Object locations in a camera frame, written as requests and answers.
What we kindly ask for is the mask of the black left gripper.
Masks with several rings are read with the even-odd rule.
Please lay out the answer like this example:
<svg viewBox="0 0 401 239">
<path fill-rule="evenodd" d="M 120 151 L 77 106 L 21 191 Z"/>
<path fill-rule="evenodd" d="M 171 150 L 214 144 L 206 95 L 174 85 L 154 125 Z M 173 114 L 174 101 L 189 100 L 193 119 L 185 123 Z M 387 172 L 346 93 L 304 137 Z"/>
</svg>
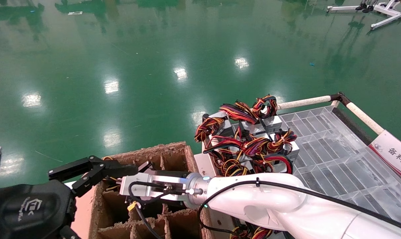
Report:
<svg viewBox="0 0 401 239">
<path fill-rule="evenodd" d="M 48 172 L 49 182 L 0 189 L 0 239 L 81 239 L 71 228 L 76 200 L 103 179 L 138 174 L 136 165 L 88 156 Z M 82 176 L 70 189 L 64 183 Z"/>
</svg>

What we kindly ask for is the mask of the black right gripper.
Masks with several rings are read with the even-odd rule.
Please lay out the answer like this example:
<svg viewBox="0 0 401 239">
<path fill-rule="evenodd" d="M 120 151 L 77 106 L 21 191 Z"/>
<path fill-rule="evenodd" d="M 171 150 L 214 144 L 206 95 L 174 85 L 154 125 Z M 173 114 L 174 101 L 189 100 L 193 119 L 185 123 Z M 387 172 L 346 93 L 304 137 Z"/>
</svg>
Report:
<svg viewBox="0 0 401 239">
<path fill-rule="evenodd" d="M 146 161 L 138 167 L 139 173 L 145 173 L 147 170 L 154 170 L 154 163 Z M 156 176 L 188 176 L 190 172 L 184 171 L 168 171 L 168 170 L 157 170 L 153 172 Z"/>
</svg>

